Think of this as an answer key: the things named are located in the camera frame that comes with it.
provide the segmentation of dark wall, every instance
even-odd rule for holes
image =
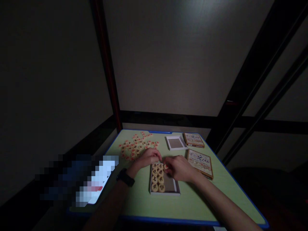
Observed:
[[[0,11],[1,205],[112,108],[88,1],[1,1]]]

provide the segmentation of black wooden beam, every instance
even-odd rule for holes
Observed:
[[[307,0],[275,1],[206,142],[218,152],[307,16]]]
[[[284,96],[287,90],[292,86],[292,84],[298,79],[298,77],[303,73],[303,71],[308,66],[308,46],[304,49],[304,51],[300,54],[297,60],[293,63],[291,68],[285,74],[283,79],[279,82],[277,87],[265,101],[263,106],[257,112],[256,116],[253,118],[253,123],[246,128],[246,130],[242,133],[240,138],[236,141],[236,143],[232,146],[230,151],[223,159],[223,163],[227,165],[234,155],[239,151],[239,149],[244,145],[247,139],[252,135],[254,131],[260,129],[262,126],[264,127],[268,121],[264,120],[265,117],[270,113],[273,107],[279,102],[279,100]],[[304,124],[302,131],[306,131],[307,123]]]

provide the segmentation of green table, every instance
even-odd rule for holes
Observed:
[[[186,150],[169,151],[165,140],[165,136],[183,135],[182,133],[167,133],[167,132],[153,132],[147,140],[159,141],[162,158],[166,156],[185,156]],[[83,208],[70,207],[69,213],[75,215],[90,215],[99,204],[104,200],[110,189],[116,183],[116,176],[122,168],[128,168],[131,162],[121,158],[119,144],[125,140],[132,140],[134,134],[141,137],[140,130],[122,130],[113,144],[110,146],[106,155],[119,155],[119,165],[116,167],[103,192],[96,204],[88,204]],[[235,204],[237,204],[248,216],[251,217],[260,227],[268,228],[268,223],[263,215],[258,211],[255,205],[250,201],[245,192],[237,184],[235,179],[231,176],[229,171],[217,158],[215,153],[202,139],[205,148],[190,147],[197,152],[203,153],[211,157],[213,169],[213,184],[216,185],[224,194],[226,194]],[[164,195],[150,195],[149,193],[150,181],[150,166],[141,169],[135,177],[135,184],[129,190],[129,194],[124,203],[122,210],[122,218],[133,219],[138,221],[174,223],[174,224],[195,224],[195,225],[211,225],[219,226],[219,223],[212,213],[211,209],[206,205],[203,198],[200,197],[190,185],[186,182],[179,182],[181,196],[164,196]]]

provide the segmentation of black watch strap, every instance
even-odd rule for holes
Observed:
[[[122,169],[121,172],[118,174],[118,176],[116,177],[116,180],[121,180],[123,181],[125,184],[128,185],[128,187],[132,187],[135,183],[135,180],[133,178],[131,178],[129,175],[126,174],[126,168]]]

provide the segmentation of wooden game piece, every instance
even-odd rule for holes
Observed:
[[[153,164],[152,164],[152,169],[157,170],[157,164],[153,163]]]
[[[158,177],[158,183],[163,184],[164,182],[165,182],[164,178],[162,176],[159,176]]]
[[[163,164],[158,164],[158,166],[157,166],[157,168],[159,169],[159,170],[163,170]]]
[[[152,170],[152,175],[157,176],[157,174],[158,174],[158,173],[157,173],[157,170],[156,170],[156,169],[153,169],[153,170]]]
[[[152,184],[151,189],[152,189],[153,192],[157,192],[157,190],[158,190],[158,185],[157,185],[157,184]]]
[[[152,176],[152,183],[157,184],[157,176]]]
[[[165,192],[165,186],[163,184],[160,184],[158,186],[158,191],[161,192],[161,193],[164,193]]]
[[[164,171],[163,170],[158,170],[158,175],[159,176],[164,176]]]

